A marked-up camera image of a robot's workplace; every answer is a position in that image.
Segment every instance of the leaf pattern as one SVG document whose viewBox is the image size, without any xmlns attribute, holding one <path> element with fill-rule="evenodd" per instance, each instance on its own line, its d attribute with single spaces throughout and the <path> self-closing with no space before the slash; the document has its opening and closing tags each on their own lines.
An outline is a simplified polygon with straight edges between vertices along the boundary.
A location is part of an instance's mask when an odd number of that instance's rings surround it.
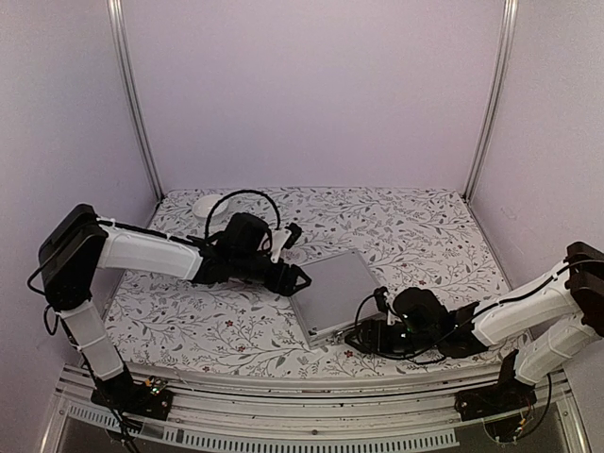
<svg viewBox="0 0 604 453">
<path fill-rule="evenodd" d="M 349 248 L 359 249 L 391 294 L 430 288 L 455 309 L 506 291 L 506 285 L 466 206 L 455 192 L 393 188 L 273 188 L 265 190 L 284 225 L 303 229 L 286 250 L 301 264 Z M 191 208 L 202 194 L 167 195 L 152 228 L 202 236 Z M 249 211 L 274 226 L 270 206 L 256 198 L 230 200 L 223 229 L 234 212 Z M 365 294 L 359 294 L 359 300 Z M 371 377 L 425 373 L 497 363 L 527 335 L 463 360 L 418 365 L 351 351 L 345 344 L 309 349 L 287 298 L 239 281 L 193 285 L 163 275 L 127 271 L 106 321 L 127 361 L 202 373 L 278 378 Z M 438 358 L 429 351 L 417 361 Z"/>
</svg>

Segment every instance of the white bowl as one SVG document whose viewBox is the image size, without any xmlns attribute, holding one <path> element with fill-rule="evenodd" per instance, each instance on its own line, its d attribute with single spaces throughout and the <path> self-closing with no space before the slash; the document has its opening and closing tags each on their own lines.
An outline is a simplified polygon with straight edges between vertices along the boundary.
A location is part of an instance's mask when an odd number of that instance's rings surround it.
<svg viewBox="0 0 604 453">
<path fill-rule="evenodd" d="M 199 219 L 205 221 L 210 215 L 211 209 L 216 203 L 223 197 L 220 194 L 205 195 L 199 198 L 193 205 L 193 215 Z M 225 212 L 227 212 L 228 200 L 221 203 L 217 210 L 214 211 L 211 218 L 213 220 L 219 220 Z"/>
</svg>

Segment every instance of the metal pole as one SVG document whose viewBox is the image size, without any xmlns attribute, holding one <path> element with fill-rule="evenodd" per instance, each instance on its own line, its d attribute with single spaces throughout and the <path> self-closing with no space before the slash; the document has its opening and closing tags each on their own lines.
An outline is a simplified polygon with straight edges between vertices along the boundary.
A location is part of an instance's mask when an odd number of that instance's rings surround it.
<svg viewBox="0 0 604 453">
<path fill-rule="evenodd" d="M 508 69 L 510 53 L 512 52 L 513 31 L 516 23 L 517 10 L 518 0 L 506 0 L 503 9 L 499 49 L 497 52 L 495 75 L 493 77 L 493 84 L 489 95 L 489 103 L 482 123 L 482 129 L 480 130 L 480 137 L 474 154 L 474 160 L 472 161 L 470 175 L 465 184 L 465 190 L 463 191 L 463 198 L 468 204 L 472 203 L 472 199 L 476 193 L 480 172 L 484 165 L 484 160 L 493 134 L 493 125 L 495 123 L 499 99 L 501 98 L 501 93 L 503 91 L 503 82 Z"/>
<path fill-rule="evenodd" d="M 134 125 L 141 157 L 143 158 L 144 170 L 149 179 L 149 184 L 153 190 L 153 195 L 157 201 L 161 201 L 164 196 L 164 191 L 159 180 L 158 167 L 151 153 L 149 138 L 147 137 L 146 129 L 144 128 L 143 113 L 139 96 L 137 95 L 136 86 L 134 83 L 134 75 L 132 73 L 132 64 L 128 53 L 128 45 L 126 40 L 126 28 L 124 26 L 124 14 L 122 12 L 121 0 L 108 0 L 109 5 L 109 20 L 111 22 L 111 31 L 113 33 L 113 42 L 117 54 L 122 80 L 124 82 L 124 90 L 128 102 L 128 109 Z"/>
</svg>

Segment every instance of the black cable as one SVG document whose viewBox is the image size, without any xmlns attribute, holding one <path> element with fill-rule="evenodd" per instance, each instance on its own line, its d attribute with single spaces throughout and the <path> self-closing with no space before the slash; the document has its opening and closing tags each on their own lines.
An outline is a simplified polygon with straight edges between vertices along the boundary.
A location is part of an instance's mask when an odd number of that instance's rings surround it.
<svg viewBox="0 0 604 453">
<path fill-rule="evenodd" d="M 269 195 L 267 195 L 264 192 L 255 191 L 253 189 L 243 189 L 240 191 L 231 192 L 231 193 L 223 196 L 220 200 L 218 200 L 216 202 L 216 204 L 214 206 L 212 206 L 210 213 L 208 214 L 208 218 L 206 219 L 206 225 L 204 228 L 204 240 L 205 241 L 207 241 L 208 237 L 210 236 L 210 222 L 211 222 L 212 215 L 214 215 L 214 212 L 216 212 L 218 207 L 220 205 L 222 205 L 225 201 L 227 201 L 229 198 L 232 198 L 233 196 L 236 196 L 236 195 L 241 195 L 243 193 L 253 193 L 255 195 L 259 195 L 259 196 L 265 198 L 266 201 L 268 201 L 271 204 L 271 206 L 273 207 L 273 210 L 275 211 L 275 216 L 277 218 L 277 228 L 276 229 L 279 229 L 281 227 L 281 214 L 279 213 L 279 208 L 277 207 L 277 203 L 275 203 L 275 200 L 273 200 L 273 198 L 271 198 Z"/>
<path fill-rule="evenodd" d="M 46 327 L 48 335 L 54 337 L 57 333 L 57 329 L 59 328 L 59 316 L 55 313 L 55 325 L 53 326 L 53 328 L 50 328 L 50 325 L 48 324 L 48 312 L 50 311 L 50 309 L 52 309 L 50 305 L 47 305 L 44 309 L 44 327 Z"/>
<path fill-rule="evenodd" d="M 537 428 L 544 422 L 545 420 L 545 416 L 547 415 L 547 411 L 549 411 L 549 406 L 551 405 L 551 394 L 552 394 L 552 383 L 551 383 L 551 376 L 549 374 L 547 374 L 547 383 L 548 383 L 548 391 L 547 391 L 547 402 L 545 403 L 545 409 L 544 409 L 544 413 L 541 414 L 541 418 L 539 419 L 539 421 L 532 427 L 532 429 L 530 431 L 527 431 L 525 434 L 520 434 L 520 436 L 518 436 L 517 440 L 521 440 L 524 439 L 525 437 L 528 437 L 530 434 L 532 434 L 533 432 L 535 432 L 537 430 Z"/>
</svg>

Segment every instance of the lavender wall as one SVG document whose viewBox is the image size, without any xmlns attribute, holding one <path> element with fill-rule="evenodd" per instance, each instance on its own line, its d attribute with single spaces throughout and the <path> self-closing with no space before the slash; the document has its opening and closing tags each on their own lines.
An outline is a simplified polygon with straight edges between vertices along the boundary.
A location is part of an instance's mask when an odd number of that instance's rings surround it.
<svg viewBox="0 0 604 453">
<path fill-rule="evenodd" d="M 582 240 L 604 250 L 604 6 L 520 2 L 475 211 L 514 286 Z M 604 344 L 566 367 L 593 451 L 604 451 Z"/>
<path fill-rule="evenodd" d="M 70 358 L 25 288 L 37 249 L 76 203 L 144 222 L 153 201 L 114 56 L 106 2 L 0 3 L 0 451 L 31 452 Z M 116 275 L 95 285 L 107 299 Z"/>
<path fill-rule="evenodd" d="M 167 189 L 461 190 L 500 0 L 125 2 Z"/>
</svg>

